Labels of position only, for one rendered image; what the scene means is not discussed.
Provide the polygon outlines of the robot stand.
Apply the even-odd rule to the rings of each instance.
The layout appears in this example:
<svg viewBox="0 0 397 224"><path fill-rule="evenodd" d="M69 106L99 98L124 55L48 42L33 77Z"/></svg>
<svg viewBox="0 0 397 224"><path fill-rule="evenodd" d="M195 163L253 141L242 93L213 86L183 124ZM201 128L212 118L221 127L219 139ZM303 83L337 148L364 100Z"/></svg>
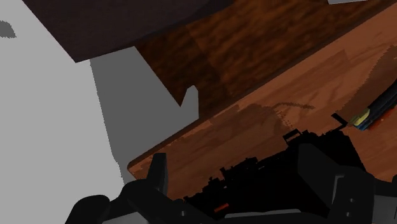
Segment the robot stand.
<svg viewBox="0 0 397 224"><path fill-rule="evenodd" d="M22 0L81 62L128 48L229 7L235 0Z"/></svg>

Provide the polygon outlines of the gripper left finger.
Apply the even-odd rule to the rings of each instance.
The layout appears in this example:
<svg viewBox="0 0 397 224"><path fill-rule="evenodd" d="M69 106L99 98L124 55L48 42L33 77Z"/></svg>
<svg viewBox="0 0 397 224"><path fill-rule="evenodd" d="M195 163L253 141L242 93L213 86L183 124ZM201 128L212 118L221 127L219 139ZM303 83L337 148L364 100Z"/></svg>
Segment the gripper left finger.
<svg viewBox="0 0 397 224"><path fill-rule="evenodd" d="M215 224L212 218L182 200L168 198L167 186L167 155L156 153L146 178L127 183L114 200L105 195L80 199L65 224L104 224L134 213L149 224Z"/></svg>

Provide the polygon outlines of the brown wooden table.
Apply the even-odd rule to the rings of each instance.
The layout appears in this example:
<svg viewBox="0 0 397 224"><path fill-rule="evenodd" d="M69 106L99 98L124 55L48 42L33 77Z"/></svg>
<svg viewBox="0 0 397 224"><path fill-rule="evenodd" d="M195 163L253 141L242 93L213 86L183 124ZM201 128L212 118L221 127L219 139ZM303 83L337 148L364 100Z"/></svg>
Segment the brown wooden table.
<svg viewBox="0 0 397 224"><path fill-rule="evenodd" d="M363 111L397 79L397 0L235 0L137 47L200 118L129 163L144 178L166 153L169 197L198 192L221 167L285 149L293 129L321 134Z"/></svg>

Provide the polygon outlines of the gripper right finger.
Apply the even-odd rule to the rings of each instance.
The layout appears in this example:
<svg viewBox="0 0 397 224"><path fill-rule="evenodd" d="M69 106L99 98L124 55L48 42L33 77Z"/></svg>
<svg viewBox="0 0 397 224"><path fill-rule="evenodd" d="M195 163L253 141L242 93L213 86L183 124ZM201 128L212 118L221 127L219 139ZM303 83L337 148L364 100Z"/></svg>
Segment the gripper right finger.
<svg viewBox="0 0 397 224"><path fill-rule="evenodd" d="M330 209L333 224L397 224L397 179L339 165L312 144L298 147L297 171Z"/></svg>

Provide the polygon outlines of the black pen with yellow band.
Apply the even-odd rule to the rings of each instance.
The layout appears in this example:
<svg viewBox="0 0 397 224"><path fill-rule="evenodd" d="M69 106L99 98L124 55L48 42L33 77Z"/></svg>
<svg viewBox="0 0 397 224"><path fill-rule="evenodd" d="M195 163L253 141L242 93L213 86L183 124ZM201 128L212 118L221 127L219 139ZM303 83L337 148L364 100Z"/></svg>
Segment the black pen with yellow band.
<svg viewBox="0 0 397 224"><path fill-rule="evenodd" d="M391 85L359 115L351 124L359 130L374 128L397 105L397 84Z"/></svg>

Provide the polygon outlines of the black object with orange mark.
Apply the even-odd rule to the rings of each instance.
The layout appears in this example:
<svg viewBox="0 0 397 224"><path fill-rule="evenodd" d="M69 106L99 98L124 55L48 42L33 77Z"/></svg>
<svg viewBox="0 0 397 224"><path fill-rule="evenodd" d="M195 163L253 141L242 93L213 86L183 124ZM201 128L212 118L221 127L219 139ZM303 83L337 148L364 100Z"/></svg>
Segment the black object with orange mark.
<svg viewBox="0 0 397 224"><path fill-rule="evenodd" d="M265 212L299 209L326 217L331 202L321 199L297 173L298 146L310 143L340 165L364 169L351 140L342 132L347 121L334 113L340 122L336 129L320 136L294 129L284 135L287 148L262 160L246 158L229 169L220 169L222 178L210 178L201 192L183 198L206 215L219 220L237 212Z"/></svg>

